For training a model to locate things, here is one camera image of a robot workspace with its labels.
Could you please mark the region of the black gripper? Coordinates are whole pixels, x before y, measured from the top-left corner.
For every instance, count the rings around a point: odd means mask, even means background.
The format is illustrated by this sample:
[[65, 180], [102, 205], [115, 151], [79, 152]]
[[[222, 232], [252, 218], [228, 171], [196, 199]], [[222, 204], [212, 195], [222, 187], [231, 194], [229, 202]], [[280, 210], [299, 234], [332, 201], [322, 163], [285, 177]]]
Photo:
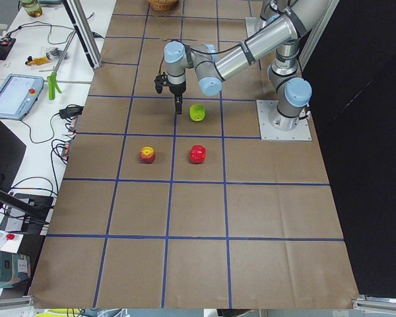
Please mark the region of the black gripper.
[[186, 82], [184, 81], [180, 84], [174, 84], [174, 83], [168, 82], [168, 87], [170, 89], [170, 92], [174, 95], [176, 114], [181, 115], [182, 114], [182, 104], [183, 104], [182, 94], [186, 91]]

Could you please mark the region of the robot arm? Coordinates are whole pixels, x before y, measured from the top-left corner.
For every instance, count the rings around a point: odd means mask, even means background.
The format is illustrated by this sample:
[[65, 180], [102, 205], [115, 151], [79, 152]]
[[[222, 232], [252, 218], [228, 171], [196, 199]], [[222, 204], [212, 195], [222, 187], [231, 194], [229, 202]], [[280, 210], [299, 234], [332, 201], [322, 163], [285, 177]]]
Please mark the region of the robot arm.
[[295, 4], [295, 0], [263, 0], [260, 10], [260, 21], [267, 24], [276, 19], [286, 7]]
[[164, 46], [161, 65], [154, 80], [161, 93], [168, 87], [174, 96], [176, 113], [182, 113], [183, 94], [187, 89], [185, 72], [192, 69], [205, 96], [215, 96], [231, 77], [275, 53], [273, 73], [290, 78], [297, 71], [300, 40], [321, 20], [328, 1], [263, 1], [253, 33], [234, 46], [218, 51], [212, 44], [188, 45], [170, 40]]

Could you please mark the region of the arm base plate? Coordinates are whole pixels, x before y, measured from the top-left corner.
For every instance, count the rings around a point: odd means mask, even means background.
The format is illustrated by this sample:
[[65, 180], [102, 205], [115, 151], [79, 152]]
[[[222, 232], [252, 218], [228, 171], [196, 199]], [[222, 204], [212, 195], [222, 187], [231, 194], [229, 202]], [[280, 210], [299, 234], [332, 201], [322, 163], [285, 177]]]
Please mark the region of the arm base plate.
[[304, 110], [296, 118], [278, 112], [277, 100], [256, 100], [260, 139], [262, 141], [311, 141], [312, 136]]
[[247, 37], [251, 37], [256, 32], [261, 30], [267, 24], [266, 20], [261, 19], [260, 17], [246, 17], [246, 33]]

